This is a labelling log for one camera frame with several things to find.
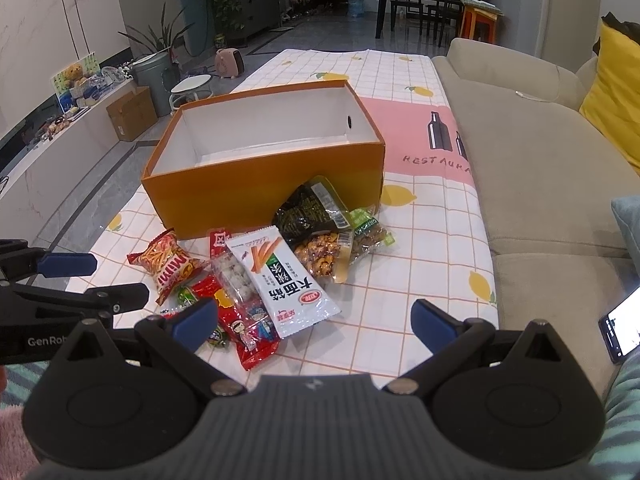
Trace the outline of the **red cartoon snack bag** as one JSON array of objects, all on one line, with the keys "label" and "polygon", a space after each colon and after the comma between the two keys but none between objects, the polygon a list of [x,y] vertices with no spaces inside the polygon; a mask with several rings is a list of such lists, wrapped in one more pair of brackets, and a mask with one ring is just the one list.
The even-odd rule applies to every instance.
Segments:
[{"label": "red cartoon snack bag", "polygon": [[224,332],[244,370],[251,370],[277,352],[280,337],[247,270],[227,247],[230,233],[216,230],[208,238],[207,272],[190,285],[190,291],[198,299],[213,300],[217,307],[218,326],[209,340],[220,344],[222,336],[217,333]]}]

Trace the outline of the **clear white candy bag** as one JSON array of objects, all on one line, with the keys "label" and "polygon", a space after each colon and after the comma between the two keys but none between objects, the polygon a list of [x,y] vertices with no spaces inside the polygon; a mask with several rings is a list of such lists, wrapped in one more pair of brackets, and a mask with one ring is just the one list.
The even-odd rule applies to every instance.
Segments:
[{"label": "clear white candy bag", "polygon": [[248,351],[255,351],[263,342],[277,339],[269,314],[247,272],[231,252],[213,258],[213,271],[231,301],[224,307],[224,322],[233,336]]}]

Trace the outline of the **red Mimi fries bag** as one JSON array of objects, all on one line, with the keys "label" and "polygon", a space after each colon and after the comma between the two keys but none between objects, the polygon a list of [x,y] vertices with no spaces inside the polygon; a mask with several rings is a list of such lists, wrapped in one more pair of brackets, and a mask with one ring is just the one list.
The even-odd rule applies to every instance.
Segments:
[{"label": "red Mimi fries bag", "polygon": [[143,252],[127,256],[129,264],[141,266],[153,279],[158,306],[161,306],[174,289],[195,278],[206,267],[206,262],[191,256],[178,243],[175,230],[169,229],[150,241]]}]

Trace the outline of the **white breadstick snack bag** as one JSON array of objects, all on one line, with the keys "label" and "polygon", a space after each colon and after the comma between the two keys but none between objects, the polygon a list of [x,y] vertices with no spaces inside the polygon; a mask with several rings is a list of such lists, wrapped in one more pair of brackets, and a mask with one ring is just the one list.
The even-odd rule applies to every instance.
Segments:
[{"label": "white breadstick snack bag", "polygon": [[232,236],[226,246],[248,273],[281,339],[341,313],[276,226]]}]

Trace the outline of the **green raisin bag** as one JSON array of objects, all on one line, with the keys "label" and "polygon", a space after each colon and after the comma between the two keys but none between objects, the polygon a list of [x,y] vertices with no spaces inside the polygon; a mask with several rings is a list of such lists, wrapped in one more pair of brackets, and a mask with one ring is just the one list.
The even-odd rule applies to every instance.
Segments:
[{"label": "green raisin bag", "polygon": [[354,264],[378,248],[395,244],[392,232],[383,226],[371,208],[357,208],[347,215],[349,229],[346,242],[349,248],[349,263]]}]

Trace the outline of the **clear caramel nut bag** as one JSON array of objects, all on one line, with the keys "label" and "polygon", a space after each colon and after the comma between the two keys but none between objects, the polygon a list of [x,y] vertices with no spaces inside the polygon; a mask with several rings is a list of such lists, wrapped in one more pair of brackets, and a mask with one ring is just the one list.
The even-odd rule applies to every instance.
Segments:
[{"label": "clear caramel nut bag", "polygon": [[313,235],[297,245],[294,254],[317,280],[345,283],[352,255],[352,231]]}]

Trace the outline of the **black green nut bag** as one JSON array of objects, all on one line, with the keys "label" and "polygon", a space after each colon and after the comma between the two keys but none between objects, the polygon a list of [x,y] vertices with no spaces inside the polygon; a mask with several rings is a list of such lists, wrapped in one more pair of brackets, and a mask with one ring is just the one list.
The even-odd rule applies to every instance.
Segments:
[{"label": "black green nut bag", "polygon": [[332,183],[317,176],[288,196],[274,213],[271,224],[278,228],[288,246],[296,248],[315,235],[350,230],[347,214]]}]

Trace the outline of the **green sausage stick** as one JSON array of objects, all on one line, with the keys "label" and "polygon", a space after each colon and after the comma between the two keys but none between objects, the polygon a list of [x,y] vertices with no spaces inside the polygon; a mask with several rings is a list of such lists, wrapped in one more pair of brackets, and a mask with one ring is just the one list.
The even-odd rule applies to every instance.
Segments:
[{"label": "green sausage stick", "polygon": [[196,296],[194,292],[192,292],[192,290],[186,286],[181,286],[177,289],[176,298],[177,306],[180,309],[191,307],[196,304],[198,300],[200,300],[200,298],[198,298],[198,296]]}]

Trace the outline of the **lemon pattern tablecloth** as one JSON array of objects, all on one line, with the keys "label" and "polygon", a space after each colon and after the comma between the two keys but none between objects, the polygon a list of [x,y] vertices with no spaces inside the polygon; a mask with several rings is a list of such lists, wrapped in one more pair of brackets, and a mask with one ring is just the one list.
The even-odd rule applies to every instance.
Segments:
[{"label": "lemon pattern tablecloth", "polygon": [[410,325],[416,300],[461,321],[497,321],[480,204],[435,66],[370,50],[286,50],[235,92],[181,107],[134,180],[122,221],[93,245],[96,272],[70,290],[148,286],[148,303],[116,315],[118,328],[172,307],[176,294],[129,261],[166,231],[192,261],[208,259],[211,232],[249,235],[236,268],[258,280],[269,257],[293,263],[283,236],[267,230],[296,188],[319,176],[347,209],[370,210],[393,243],[327,278],[265,284],[280,335],[272,356],[245,367],[238,325],[226,348],[201,346],[203,360],[247,387],[264,375],[363,373],[382,384],[430,354]]}]

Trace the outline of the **white tv counter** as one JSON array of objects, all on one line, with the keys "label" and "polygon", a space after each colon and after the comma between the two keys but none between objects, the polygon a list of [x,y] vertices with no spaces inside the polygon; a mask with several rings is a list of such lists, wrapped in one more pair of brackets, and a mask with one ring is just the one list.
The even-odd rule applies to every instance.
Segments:
[{"label": "white tv counter", "polygon": [[134,90],[129,79],[55,136],[28,152],[1,192],[3,238],[31,242],[78,183],[117,144],[107,107]]}]

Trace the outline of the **orange cardboard box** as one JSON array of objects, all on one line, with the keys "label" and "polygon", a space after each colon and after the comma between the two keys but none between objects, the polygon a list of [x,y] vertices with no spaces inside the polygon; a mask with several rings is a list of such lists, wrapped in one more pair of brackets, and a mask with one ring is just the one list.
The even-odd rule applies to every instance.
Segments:
[{"label": "orange cardboard box", "polygon": [[349,209],[376,207],[385,142],[344,80],[246,90],[183,105],[141,183],[180,240],[270,224],[299,185],[323,176]]}]

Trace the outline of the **beige sofa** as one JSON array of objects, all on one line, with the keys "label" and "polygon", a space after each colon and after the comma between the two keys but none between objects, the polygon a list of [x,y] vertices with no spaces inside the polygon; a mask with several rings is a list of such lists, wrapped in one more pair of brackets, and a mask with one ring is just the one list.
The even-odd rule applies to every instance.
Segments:
[{"label": "beige sofa", "polygon": [[498,318],[543,318],[598,393],[618,369],[598,323],[639,283],[611,203],[638,174],[579,113],[596,76],[457,38],[434,58],[471,164],[494,263]]}]

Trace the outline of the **light blue cushion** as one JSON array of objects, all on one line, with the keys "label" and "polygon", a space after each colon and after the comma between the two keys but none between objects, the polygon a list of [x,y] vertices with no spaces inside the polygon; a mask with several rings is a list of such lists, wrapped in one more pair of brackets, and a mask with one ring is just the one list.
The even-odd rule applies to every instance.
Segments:
[{"label": "light blue cushion", "polygon": [[612,213],[636,268],[640,259],[640,196],[614,198]]}]

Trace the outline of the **white round stool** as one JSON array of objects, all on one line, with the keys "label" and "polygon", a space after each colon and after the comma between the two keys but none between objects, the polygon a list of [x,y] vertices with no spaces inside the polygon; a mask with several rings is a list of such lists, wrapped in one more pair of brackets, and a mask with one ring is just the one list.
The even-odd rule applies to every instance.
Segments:
[{"label": "white round stool", "polygon": [[175,113],[186,103],[208,99],[213,95],[210,88],[212,76],[195,75],[184,78],[170,90],[169,105],[171,113]]}]

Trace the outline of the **pink small heater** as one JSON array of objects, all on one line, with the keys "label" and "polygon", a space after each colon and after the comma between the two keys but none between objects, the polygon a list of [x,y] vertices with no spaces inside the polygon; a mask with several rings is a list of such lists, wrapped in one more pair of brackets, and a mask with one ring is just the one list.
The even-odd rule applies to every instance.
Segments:
[{"label": "pink small heater", "polygon": [[214,58],[214,69],[221,78],[238,78],[245,72],[242,54],[235,48],[218,49]]}]

